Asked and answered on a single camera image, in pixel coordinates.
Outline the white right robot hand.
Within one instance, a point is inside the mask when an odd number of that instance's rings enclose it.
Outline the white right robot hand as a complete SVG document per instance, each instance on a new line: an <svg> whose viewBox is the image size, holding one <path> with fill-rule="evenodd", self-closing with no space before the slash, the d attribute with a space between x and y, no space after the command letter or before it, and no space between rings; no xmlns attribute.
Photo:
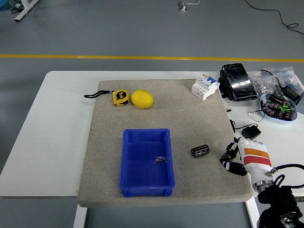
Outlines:
<svg viewBox="0 0 304 228"><path fill-rule="evenodd" d="M262 192L274 183L274 178L267 175L272 169L272 164L266 146L261 142L235 137L219 161L230 173L239 176L249 174L256 192Z"/></svg>

